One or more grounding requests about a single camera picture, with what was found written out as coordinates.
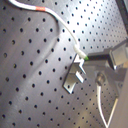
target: pegboard hole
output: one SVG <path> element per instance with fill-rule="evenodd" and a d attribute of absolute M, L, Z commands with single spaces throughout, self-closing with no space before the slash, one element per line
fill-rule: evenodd
<path fill-rule="evenodd" d="M 68 89 L 70 88 L 70 85 L 68 85 Z"/>
<path fill-rule="evenodd" d="M 7 58 L 7 53 L 4 53 L 4 58 Z"/>
<path fill-rule="evenodd" d="M 46 115 L 46 113 L 45 113 L 45 112 L 43 112 L 42 114 L 43 114 L 44 116 Z"/>
<path fill-rule="evenodd" d="M 39 28 L 36 28 L 36 32 L 39 32 Z"/>
<path fill-rule="evenodd" d="M 31 117 L 28 117 L 28 120 L 31 121 Z"/>
<path fill-rule="evenodd" d="M 28 21 L 29 21 L 29 22 L 31 21 L 31 18 L 30 18 L 30 17 L 28 17 Z"/>
<path fill-rule="evenodd" d="M 60 80 L 62 80 L 62 77 L 60 77 Z"/>
<path fill-rule="evenodd" d="M 43 92 L 41 92 L 41 93 L 40 93 L 40 95 L 41 95 L 41 96 L 43 96 L 43 95 L 44 95 L 44 93 L 43 93 Z"/>
<path fill-rule="evenodd" d="M 53 29 L 52 28 L 50 29 L 50 32 L 53 32 Z"/>
<path fill-rule="evenodd" d="M 64 12 L 61 12 L 61 14 L 63 15 L 63 14 L 64 14 Z"/>
<path fill-rule="evenodd" d="M 6 80 L 6 82 L 9 82 L 9 77 L 6 77 L 5 80 Z"/>
<path fill-rule="evenodd" d="M 57 88 L 54 88 L 54 91 L 56 92 L 57 91 Z"/>
<path fill-rule="evenodd" d="M 0 96 L 2 96 L 2 92 L 0 91 Z"/>
<path fill-rule="evenodd" d="M 12 45 L 15 45 L 15 43 L 16 43 L 15 40 L 12 40 Z"/>
<path fill-rule="evenodd" d="M 51 52 L 54 52 L 54 48 L 51 49 Z"/>
<path fill-rule="evenodd" d="M 20 32 L 22 33 L 24 30 L 23 30 L 23 28 L 20 28 Z"/>
<path fill-rule="evenodd" d="M 35 88 L 35 84 L 32 84 L 32 87 Z"/>
<path fill-rule="evenodd" d="M 61 58 L 60 57 L 58 58 L 58 61 L 61 61 Z"/>
<path fill-rule="evenodd" d="M 37 53 L 40 54 L 40 50 L 39 49 L 37 50 Z"/>
<path fill-rule="evenodd" d="M 4 33 L 4 34 L 6 33 L 6 29 L 5 29 L 5 28 L 3 29 L 3 33 Z"/>
<path fill-rule="evenodd" d="M 60 39 L 59 38 L 57 38 L 57 42 L 60 42 Z"/>
<path fill-rule="evenodd" d="M 63 98 L 64 98 L 64 96 L 62 95 L 62 96 L 61 96 L 61 98 L 63 99 Z"/>
<path fill-rule="evenodd" d="M 45 63 L 48 63 L 48 60 L 47 59 L 45 60 Z"/>
<path fill-rule="evenodd" d="M 32 43 L 32 39 L 29 39 L 28 42 L 31 44 Z"/>
<path fill-rule="evenodd" d="M 64 51 L 66 51 L 66 48 L 64 48 Z"/>
<path fill-rule="evenodd" d="M 26 78 L 26 74 L 23 74 L 23 78 L 24 78 L 24 79 Z"/>
<path fill-rule="evenodd" d="M 5 6 L 3 7 L 3 10 L 6 10 L 6 7 Z"/>
<path fill-rule="evenodd" d="M 26 101 L 28 101 L 28 99 L 29 99 L 28 97 L 25 97 L 25 100 L 26 100 Z"/>
<path fill-rule="evenodd" d="M 57 2 L 55 2 L 55 5 L 57 5 Z"/>
<path fill-rule="evenodd" d="M 51 118 L 50 121 L 52 122 L 53 121 L 53 118 Z"/>
<path fill-rule="evenodd" d="M 46 38 L 44 38 L 44 42 L 45 42 L 45 43 L 47 42 L 47 39 L 46 39 Z"/>
<path fill-rule="evenodd" d="M 21 55 L 22 55 L 22 56 L 24 55 L 24 51 L 21 51 Z"/>
<path fill-rule="evenodd" d="M 16 123 L 12 123 L 13 126 L 16 126 Z"/>
<path fill-rule="evenodd" d="M 9 104 L 9 105 L 12 105 L 12 101 L 9 101 L 8 104 Z"/>
<path fill-rule="evenodd" d="M 51 102 L 52 102 L 51 100 L 48 101 L 48 103 L 51 103 Z"/>
<path fill-rule="evenodd" d="M 18 87 L 16 88 L 16 92 L 19 92 L 19 88 Z"/>
<path fill-rule="evenodd" d="M 72 60 L 72 56 L 70 56 L 69 58 L 70 58 L 70 60 Z"/>
<path fill-rule="evenodd" d="M 37 105 L 34 105 L 34 108 L 37 108 Z"/>
<path fill-rule="evenodd" d="M 50 80 L 47 80 L 47 84 L 49 84 L 50 83 Z"/>
<path fill-rule="evenodd" d="M 30 62 L 30 65 L 33 66 L 33 62 L 32 61 Z"/>
<path fill-rule="evenodd" d="M 43 20 L 42 20 L 43 22 L 45 22 L 46 21 L 46 19 L 45 18 L 43 18 Z"/>
<path fill-rule="evenodd" d="M 42 75 L 42 72 L 41 71 L 39 71 L 39 73 L 38 73 L 40 76 Z"/>
<path fill-rule="evenodd" d="M 6 118 L 6 116 L 3 114 L 3 115 L 2 115 L 2 119 L 5 119 L 5 118 Z"/>

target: white cable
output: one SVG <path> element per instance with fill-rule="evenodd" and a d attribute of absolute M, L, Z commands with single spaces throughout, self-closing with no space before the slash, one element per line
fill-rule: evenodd
<path fill-rule="evenodd" d="M 8 1 L 19 8 L 36 10 L 36 7 L 32 5 L 23 4 L 23 3 L 17 2 L 16 0 L 8 0 Z"/>
<path fill-rule="evenodd" d="M 97 103 L 98 103 L 98 109 L 99 109 L 99 112 L 100 112 L 100 116 L 103 120 L 103 123 L 105 125 L 106 128 L 108 128 L 108 125 L 105 121 L 105 118 L 104 118 L 104 115 L 103 115 L 103 112 L 102 112 L 102 108 L 101 108 L 101 86 L 97 85 Z"/>
<path fill-rule="evenodd" d="M 36 6 L 32 6 L 32 5 L 26 5 L 20 2 L 17 2 L 16 0 L 8 0 L 9 2 L 11 2 L 13 5 L 19 7 L 19 8 L 23 8 L 23 9 L 28 9 L 28 10 L 36 10 Z M 55 16 L 56 19 L 58 19 L 65 27 L 66 29 L 69 31 L 69 33 L 72 35 L 72 37 L 74 38 L 76 44 L 74 45 L 74 51 L 83 59 L 88 60 L 87 55 L 81 51 L 78 39 L 76 38 L 76 36 L 74 36 L 74 34 L 72 33 L 72 31 L 68 28 L 67 24 L 61 19 L 60 16 L 58 16 L 54 11 L 52 11 L 49 8 L 45 7 L 45 12 L 50 13 L 51 15 Z"/>

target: pegboard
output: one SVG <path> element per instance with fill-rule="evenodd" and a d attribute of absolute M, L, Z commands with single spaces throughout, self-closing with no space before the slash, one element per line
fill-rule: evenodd
<path fill-rule="evenodd" d="M 100 52 L 127 34 L 114 0 L 19 0 L 55 11 L 78 37 L 86 53 Z M 0 1 L 0 127 L 104 128 L 96 85 L 85 78 L 72 94 L 63 88 L 75 57 L 66 28 L 45 12 L 19 9 Z M 115 101 L 110 85 L 102 88 L 108 120 Z"/>

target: metal plate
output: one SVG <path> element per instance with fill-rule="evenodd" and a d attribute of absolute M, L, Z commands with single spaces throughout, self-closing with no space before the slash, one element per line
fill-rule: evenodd
<path fill-rule="evenodd" d="M 54 10 L 78 37 L 86 53 L 103 51 L 127 34 L 114 0 L 19 0 Z M 0 127 L 102 128 L 94 81 L 73 94 L 62 87 L 75 52 L 74 40 L 48 13 L 21 10 L 0 1 Z M 105 118 L 115 93 L 102 88 Z"/>

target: wire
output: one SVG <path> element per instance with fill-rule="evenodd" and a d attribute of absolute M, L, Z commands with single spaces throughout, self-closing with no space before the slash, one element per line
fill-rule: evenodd
<path fill-rule="evenodd" d="M 118 98 L 116 98 L 116 100 L 115 100 L 115 103 L 113 105 L 108 123 L 106 123 L 106 121 L 105 121 L 105 118 L 104 118 L 104 115 L 103 115 L 103 112 L 102 112 L 102 108 L 101 108 L 101 86 L 99 86 L 99 85 L 97 85 L 97 103 L 98 103 L 98 109 L 99 109 L 99 112 L 100 112 L 100 116 L 103 120 L 103 123 L 104 123 L 106 128 L 109 128 L 112 117 L 113 117 L 113 114 L 114 114 L 114 111 L 115 111 L 115 108 L 116 108 L 116 105 L 118 103 Z"/>
<path fill-rule="evenodd" d="M 47 13 L 53 15 L 56 19 L 58 19 L 66 27 L 66 29 L 69 31 L 69 33 L 74 38 L 75 43 L 76 43 L 74 45 L 74 47 L 73 47 L 74 48 L 74 51 L 81 58 L 83 58 L 84 60 L 89 60 L 88 56 L 83 51 L 81 51 L 79 49 L 80 48 L 80 45 L 79 45 L 79 42 L 78 42 L 77 37 L 72 33 L 72 31 L 69 29 L 69 27 L 67 26 L 67 24 L 62 20 L 62 18 L 59 15 L 57 15 L 54 11 L 52 11 L 51 9 L 46 8 L 46 7 L 39 7 L 39 6 L 32 6 L 32 5 L 23 4 L 23 3 L 17 2 L 16 0 L 8 0 L 8 1 L 10 3 L 12 3 L 13 5 L 15 5 L 16 7 L 19 7 L 19 8 L 23 8 L 23 9 L 27 9 L 27 10 L 35 10 L 35 11 L 47 12 Z"/>
<path fill-rule="evenodd" d="M 101 86 L 97 85 L 97 103 L 98 103 L 98 109 L 99 109 L 99 112 L 100 112 L 100 116 L 103 120 L 103 123 L 105 125 L 106 128 L 108 128 L 108 125 L 105 121 L 105 118 L 104 118 L 104 115 L 103 115 L 103 112 L 102 112 L 102 108 L 101 108 Z"/>

